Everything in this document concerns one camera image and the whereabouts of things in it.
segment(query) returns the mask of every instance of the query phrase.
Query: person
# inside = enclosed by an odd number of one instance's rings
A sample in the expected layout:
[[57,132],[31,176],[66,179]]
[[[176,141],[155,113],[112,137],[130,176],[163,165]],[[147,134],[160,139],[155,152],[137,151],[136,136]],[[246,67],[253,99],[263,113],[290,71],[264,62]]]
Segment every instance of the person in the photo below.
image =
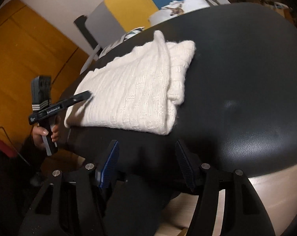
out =
[[[52,141],[59,137],[59,118],[52,128]],[[46,155],[42,136],[47,130],[35,125],[20,149],[20,156],[9,158],[0,151],[0,236],[18,235],[23,218],[40,189],[40,166]]]

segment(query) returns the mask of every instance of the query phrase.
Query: white knit sweater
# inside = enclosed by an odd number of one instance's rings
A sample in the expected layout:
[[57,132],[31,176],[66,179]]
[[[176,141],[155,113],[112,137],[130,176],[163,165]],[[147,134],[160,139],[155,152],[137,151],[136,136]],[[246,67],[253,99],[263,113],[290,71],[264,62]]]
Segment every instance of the white knit sweater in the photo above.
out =
[[194,42],[165,42],[155,31],[152,42],[88,72],[75,94],[89,90],[92,97],[68,108],[65,126],[170,133],[194,51]]

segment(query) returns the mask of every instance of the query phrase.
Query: black tabletop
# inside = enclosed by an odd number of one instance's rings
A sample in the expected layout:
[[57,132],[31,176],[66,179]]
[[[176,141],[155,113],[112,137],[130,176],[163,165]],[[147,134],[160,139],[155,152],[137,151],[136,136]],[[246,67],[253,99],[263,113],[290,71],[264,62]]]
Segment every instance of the black tabletop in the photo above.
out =
[[[154,180],[181,179],[175,142],[218,169],[247,176],[297,163],[297,29],[257,4],[215,6],[149,28],[100,58],[90,70],[153,39],[193,40],[185,101],[168,136],[101,127],[61,127],[59,146],[93,161],[120,142],[118,169]],[[63,93],[72,95],[86,72]]]

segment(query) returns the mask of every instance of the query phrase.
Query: yellow panel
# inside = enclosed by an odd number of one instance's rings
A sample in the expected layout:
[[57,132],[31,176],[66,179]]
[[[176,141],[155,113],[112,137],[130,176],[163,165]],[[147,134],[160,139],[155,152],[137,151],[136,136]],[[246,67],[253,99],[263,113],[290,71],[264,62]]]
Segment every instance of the yellow panel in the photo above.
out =
[[0,86],[10,86],[10,96],[25,100],[25,92],[17,93],[15,83],[27,81],[29,86],[37,75],[54,79],[62,67],[59,59],[11,19],[0,26]]
[[77,46],[71,40],[29,7],[19,10],[11,18],[56,58],[61,60],[63,64],[77,49]]
[[52,88],[62,94],[80,76],[80,71],[87,59],[88,55],[78,48],[58,74]]
[[25,7],[20,0],[11,0],[0,9],[0,26],[14,13]]
[[105,0],[104,2],[126,32],[137,27],[149,28],[148,18],[158,11],[152,0]]
[[50,92],[50,95],[51,95],[51,102],[52,102],[52,103],[57,103],[57,102],[59,101],[60,97],[61,97],[61,94],[62,94],[62,92],[59,91],[59,90],[57,90],[57,89],[55,89],[55,88],[53,87],[53,85],[52,85],[52,87],[51,87],[51,92]]
[[[28,116],[31,114],[31,103],[23,100],[14,100],[0,89],[0,126],[3,126],[14,146],[18,148],[30,133]],[[3,130],[0,130],[0,139],[10,146]]]

